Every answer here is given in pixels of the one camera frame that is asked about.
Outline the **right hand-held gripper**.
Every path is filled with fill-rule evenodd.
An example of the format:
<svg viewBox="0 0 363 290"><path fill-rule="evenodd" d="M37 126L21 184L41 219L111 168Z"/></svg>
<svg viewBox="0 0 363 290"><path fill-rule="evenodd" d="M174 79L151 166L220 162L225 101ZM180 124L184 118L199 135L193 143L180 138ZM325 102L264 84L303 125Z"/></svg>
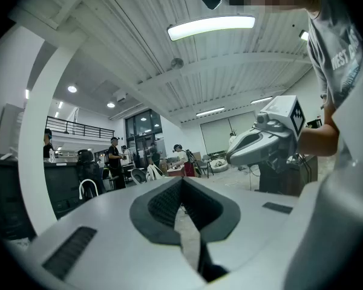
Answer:
<svg viewBox="0 0 363 290"><path fill-rule="evenodd" d="M226 154L233 166L267 164L277 173L296 153L305 116L294 95L275 97L257 115L253 128L234 139Z"/></svg>

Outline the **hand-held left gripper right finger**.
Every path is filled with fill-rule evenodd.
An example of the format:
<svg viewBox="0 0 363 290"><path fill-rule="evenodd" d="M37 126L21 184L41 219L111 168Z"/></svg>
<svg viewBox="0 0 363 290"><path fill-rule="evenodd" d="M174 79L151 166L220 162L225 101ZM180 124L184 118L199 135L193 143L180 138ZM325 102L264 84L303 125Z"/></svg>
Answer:
<svg viewBox="0 0 363 290"><path fill-rule="evenodd" d="M234 201L240 209L240 220L227 238L206 244L213 264L226 271L235 271L244 265L273 239L298 202L294 196L228 187L202 178L183 178L183 183L187 182L202 185Z"/></svg>

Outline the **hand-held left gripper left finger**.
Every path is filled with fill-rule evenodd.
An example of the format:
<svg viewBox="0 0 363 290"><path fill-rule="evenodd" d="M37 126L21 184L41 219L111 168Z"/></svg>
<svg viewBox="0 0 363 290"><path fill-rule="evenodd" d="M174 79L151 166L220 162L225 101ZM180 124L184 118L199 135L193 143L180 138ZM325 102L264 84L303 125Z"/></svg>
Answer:
<svg viewBox="0 0 363 290"><path fill-rule="evenodd" d="M158 245L132 224L134 200L160 186L153 181L97 196L40 234L22 264L42 286L63 290L198 290L205 280L189 265L180 247ZM80 227L96 231L69 270L59 279L43 264Z"/></svg>

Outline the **person's right forearm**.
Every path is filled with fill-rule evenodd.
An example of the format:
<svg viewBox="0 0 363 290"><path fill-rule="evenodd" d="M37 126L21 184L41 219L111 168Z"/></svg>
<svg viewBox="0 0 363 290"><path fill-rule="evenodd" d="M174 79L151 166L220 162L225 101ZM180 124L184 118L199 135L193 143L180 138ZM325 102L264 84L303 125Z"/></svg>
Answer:
<svg viewBox="0 0 363 290"><path fill-rule="evenodd" d="M327 157L337 152L339 130L332 119L335 111L333 104L325 105L324 124L317 129L303 129L298 140L298 153Z"/></svg>

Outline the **white projection screen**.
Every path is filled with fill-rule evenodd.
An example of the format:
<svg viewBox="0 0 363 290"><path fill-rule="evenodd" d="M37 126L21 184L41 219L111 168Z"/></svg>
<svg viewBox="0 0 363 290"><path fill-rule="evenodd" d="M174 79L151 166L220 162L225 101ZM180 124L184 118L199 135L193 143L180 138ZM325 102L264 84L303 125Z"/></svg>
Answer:
<svg viewBox="0 0 363 290"><path fill-rule="evenodd" d="M248 131L255 122L254 112L248 112L201 124L203 140L208 154L227 151L230 133L236 135Z"/></svg>

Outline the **grey egg shaped shell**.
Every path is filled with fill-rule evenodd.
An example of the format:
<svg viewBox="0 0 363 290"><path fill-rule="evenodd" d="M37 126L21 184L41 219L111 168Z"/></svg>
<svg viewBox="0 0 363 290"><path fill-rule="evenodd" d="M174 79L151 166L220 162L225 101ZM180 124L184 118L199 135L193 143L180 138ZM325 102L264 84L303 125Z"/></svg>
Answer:
<svg viewBox="0 0 363 290"><path fill-rule="evenodd" d="M140 169L132 169L131 178L137 185L147 182L146 173Z"/></svg>

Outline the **black equipment case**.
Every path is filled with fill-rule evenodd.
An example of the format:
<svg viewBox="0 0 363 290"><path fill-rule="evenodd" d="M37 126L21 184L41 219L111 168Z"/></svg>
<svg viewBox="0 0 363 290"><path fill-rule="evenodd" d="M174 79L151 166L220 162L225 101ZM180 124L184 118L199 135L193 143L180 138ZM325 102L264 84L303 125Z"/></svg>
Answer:
<svg viewBox="0 0 363 290"><path fill-rule="evenodd" d="M0 236L7 240L28 238L36 233L28 217L18 174L18 161L0 154ZM79 199L76 163L45 164L45 180L50 202L57 219L83 203Z"/></svg>

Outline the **black office chair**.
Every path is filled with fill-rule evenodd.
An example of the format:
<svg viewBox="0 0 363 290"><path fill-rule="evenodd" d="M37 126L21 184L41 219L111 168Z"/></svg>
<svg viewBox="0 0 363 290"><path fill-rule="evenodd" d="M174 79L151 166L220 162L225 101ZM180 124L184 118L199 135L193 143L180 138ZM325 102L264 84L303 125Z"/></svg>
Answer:
<svg viewBox="0 0 363 290"><path fill-rule="evenodd" d="M105 188L102 182L101 170L98 163L95 162L94 155L90 150L79 150L77 152L76 169L79 177L79 183L84 179L92 179L96 185L99 195L105 193ZM94 186L90 182L85 182L83 200L88 201L96 197Z"/></svg>

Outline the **white egg shaped shell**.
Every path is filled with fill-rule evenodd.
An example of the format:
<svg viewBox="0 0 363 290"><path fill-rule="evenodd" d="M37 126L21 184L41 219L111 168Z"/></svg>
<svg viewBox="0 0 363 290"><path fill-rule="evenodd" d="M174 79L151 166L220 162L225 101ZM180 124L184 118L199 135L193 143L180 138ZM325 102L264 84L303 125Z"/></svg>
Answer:
<svg viewBox="0 0 363 290"><path fill-rule="evenodd" d="M147 182L155 181L155 180L162 179L162 178L164 178L164 174L155 164L150 164L147 167L147 171L146 171L146 181Z"/></svg>

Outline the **large dark framed window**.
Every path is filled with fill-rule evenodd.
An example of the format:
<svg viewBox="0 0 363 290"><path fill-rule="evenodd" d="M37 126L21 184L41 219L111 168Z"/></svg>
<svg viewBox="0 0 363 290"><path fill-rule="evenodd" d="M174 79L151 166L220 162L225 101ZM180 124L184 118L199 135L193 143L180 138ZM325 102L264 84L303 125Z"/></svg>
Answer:
<svg viewBox="0 0 363 290"><path fill-rule="evenodd" d="M165 158L166 149L160 115L147 110L125 120L126 145L133 154L135 165L146 167L151 158L151 144L154 143L160 159Z"/></svg>

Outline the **black balcony railing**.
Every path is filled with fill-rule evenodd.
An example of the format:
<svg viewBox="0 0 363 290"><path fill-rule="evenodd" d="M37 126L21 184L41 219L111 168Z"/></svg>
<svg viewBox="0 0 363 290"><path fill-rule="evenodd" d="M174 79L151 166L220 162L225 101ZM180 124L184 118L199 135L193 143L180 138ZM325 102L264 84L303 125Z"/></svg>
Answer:
<svg viewBox="0 0 363 290"><path fill-rule="evenodd" d="M51 116L47 117L45 128L50 129L53 132L67 135L78 135L81 137L110 139L114 136L114 131L110 129L89 126Z"/></svg>

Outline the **person's grey t-shirt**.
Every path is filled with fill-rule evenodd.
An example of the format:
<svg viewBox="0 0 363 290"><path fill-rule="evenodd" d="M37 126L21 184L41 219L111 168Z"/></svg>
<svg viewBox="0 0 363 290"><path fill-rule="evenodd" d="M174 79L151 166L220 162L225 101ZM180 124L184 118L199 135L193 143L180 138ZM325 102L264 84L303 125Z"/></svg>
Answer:
<svg viewBox="0 0 363 290"><path fill-rule="evenodd" d="M307 47L321 97L339 108L355 88L363 65L363 38L342 2L322 0L319 14L309 17Z"/></svg>

